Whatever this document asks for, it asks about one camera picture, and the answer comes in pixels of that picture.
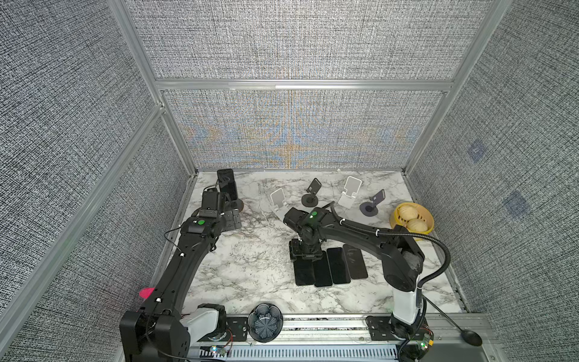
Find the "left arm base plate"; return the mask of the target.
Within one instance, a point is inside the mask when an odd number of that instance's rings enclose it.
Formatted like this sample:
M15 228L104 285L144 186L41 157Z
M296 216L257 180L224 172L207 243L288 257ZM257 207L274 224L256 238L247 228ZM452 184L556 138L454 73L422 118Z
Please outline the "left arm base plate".
M249 334L248 316L227 317L226 329L215 336L204 336L199 342L217 342L225 344L230 339L233 342L246 342Z

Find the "black phone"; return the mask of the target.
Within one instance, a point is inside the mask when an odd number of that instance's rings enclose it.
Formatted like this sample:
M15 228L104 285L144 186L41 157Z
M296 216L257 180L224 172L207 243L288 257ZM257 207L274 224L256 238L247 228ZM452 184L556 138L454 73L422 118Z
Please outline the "black phone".
M312 262L315 287L330 287L333 285L333 279L330 271L330 264L327 257L327 252L322 251L322 257L319 260Z
M362 251L347 244L343 245L343 250L351 279L360 280L368 278L368 271Z
M297 259L293 262L293 268L297 286L310 286L315 284L315 273L311 260Z
M345 259L344 250L341 247L327 249L327 257L330 265L330 274L334 284L349 284L351 277Z
M234 171L230 168L217 171L220 191L227 193L232 201L238 200L238 190Z

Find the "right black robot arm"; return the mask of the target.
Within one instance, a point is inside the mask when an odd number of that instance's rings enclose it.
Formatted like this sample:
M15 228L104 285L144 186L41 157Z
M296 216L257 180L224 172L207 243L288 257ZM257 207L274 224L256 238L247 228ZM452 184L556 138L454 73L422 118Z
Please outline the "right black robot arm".
M399 340L414 336L424 323L427 307L423 303L423 285L444 274L451 262L449 248L430 235L409 232L402 226L380 229L339 216L334 203L328 208L302 211L290 208L283 223L297 235L290 242L290 258L318 261L322 259L323 241L339 241L363 250L381 260L386 282L394 289L394 308L389 325ZM422 277L425 255L416 240L437 245L444 253L443 264Z

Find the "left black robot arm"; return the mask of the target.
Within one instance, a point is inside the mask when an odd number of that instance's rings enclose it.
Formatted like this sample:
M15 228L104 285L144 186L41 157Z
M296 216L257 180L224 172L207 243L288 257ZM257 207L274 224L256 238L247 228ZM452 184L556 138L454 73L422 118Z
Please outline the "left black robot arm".
M226 336L224 306L202 304L188 318L182 318L182 309L196 271L220 235L240 228L238 214L228 193L204 190L201 207L180 227L177 249L160 281L137 311L121 319L127 361L185 361L192 342Z

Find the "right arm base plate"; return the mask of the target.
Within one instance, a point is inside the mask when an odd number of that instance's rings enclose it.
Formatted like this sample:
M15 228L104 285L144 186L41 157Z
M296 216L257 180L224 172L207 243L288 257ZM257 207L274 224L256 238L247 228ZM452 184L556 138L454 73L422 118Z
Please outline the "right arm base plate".
M391 332L390 320L391 317L389 315L369 315L366 317L366 325L368 327L370 339L373 342L395 341L396 338Z

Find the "purple round phone stand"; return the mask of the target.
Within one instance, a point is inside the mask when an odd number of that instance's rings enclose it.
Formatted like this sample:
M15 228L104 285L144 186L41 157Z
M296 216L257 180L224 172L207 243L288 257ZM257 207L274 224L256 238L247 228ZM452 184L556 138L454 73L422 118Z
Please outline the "purple round phone stand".
M366 217L375 217L378 214L378 205L385 200L385 190L381 189L374 196L372 196L367 202L363 202L359 209L360 212Z

